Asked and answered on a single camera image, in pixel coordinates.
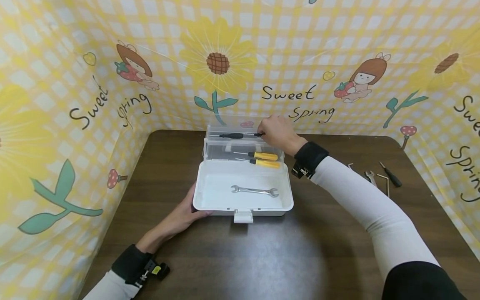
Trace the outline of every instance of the person's left hand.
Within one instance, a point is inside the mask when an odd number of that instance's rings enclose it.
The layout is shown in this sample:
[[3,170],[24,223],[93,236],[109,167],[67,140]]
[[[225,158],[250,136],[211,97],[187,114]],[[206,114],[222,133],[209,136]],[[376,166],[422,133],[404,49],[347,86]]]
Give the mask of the person's left hand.
[[190,190],[182,202],[180,202],[173,211],[160,222],[160,224],[147,232],[136,244],[136,247],[140,251],[144,253],[156,252],[163,242],[187,229],[195,220],[209,216],[213,213],[211,211],[192,212],[194,192],[195,183],[190,187]]

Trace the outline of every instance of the white arm sleeve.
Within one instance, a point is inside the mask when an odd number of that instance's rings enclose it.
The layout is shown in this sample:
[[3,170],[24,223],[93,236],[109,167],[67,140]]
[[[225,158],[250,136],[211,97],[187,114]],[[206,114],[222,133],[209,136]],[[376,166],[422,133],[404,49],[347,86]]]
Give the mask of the white arm sleeve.
[[130,300],[140,288],[126,284],[125,279],[108,271],[102,280],[85,296],[84,300]]
[[439,266],[410,218],[365,178],[328,156],[311,180],[367,230],[384,281],[388,272],[402,263],[424,261]]

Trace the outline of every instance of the white toolbox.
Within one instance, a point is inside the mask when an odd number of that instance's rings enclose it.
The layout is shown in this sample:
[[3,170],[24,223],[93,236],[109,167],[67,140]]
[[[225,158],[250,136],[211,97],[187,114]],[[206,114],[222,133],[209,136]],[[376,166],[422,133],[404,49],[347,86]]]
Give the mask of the white toolbox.
[[[245,135],[243,139],[213,137],[225,133],[256,133],[242,127],[207,126],[204,139],[204,161],[198,168],[193,207],[214,211],[213,216],[234,216],[234,223],[253,223],[254,216],[283,216],[293,208],[293,196],[284,164],[284,153],[269,146],[259,137]],[[278,156],[280,168],[251,164],[253,157],[233,152],[261,152]],[[250,192],[232,192],[233,185],[243,188],[277,189],[278,197]]]

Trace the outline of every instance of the yellow plaid backdrop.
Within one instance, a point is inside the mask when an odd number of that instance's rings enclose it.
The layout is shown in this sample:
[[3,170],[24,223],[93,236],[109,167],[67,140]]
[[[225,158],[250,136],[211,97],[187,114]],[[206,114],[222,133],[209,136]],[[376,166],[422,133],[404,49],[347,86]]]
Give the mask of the yellow plaid backdrop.
[[148,134],[227,115],[394,138],[480,258],[479,7],[0,1],[0,298],[75,298]]

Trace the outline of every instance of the dark brown tabletop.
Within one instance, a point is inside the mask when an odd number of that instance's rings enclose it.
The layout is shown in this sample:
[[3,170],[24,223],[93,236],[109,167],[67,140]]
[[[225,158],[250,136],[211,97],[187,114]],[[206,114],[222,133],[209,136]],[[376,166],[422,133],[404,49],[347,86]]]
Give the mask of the dark brown tabletop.
[[[183,199],[196,180],[204,132],[150,135],[125,195],[94,259],[83,297],[130,244]],[[387,137],[305,135],[359,173],[383,173],[382,161],[403,182],[391,198],[412,219],[441,266],[468,299],[480,299],[480,263],[398,144]],[[293,166],[293,159],[286,158]],[[327,192],[290,176],[294,207],[283,217],[232,216],[194,223],[159,250],[172,269],[149,279],[135,299],[379,299],[383,282],[365,230]],[[377,180],[384,190],[383,181]]]

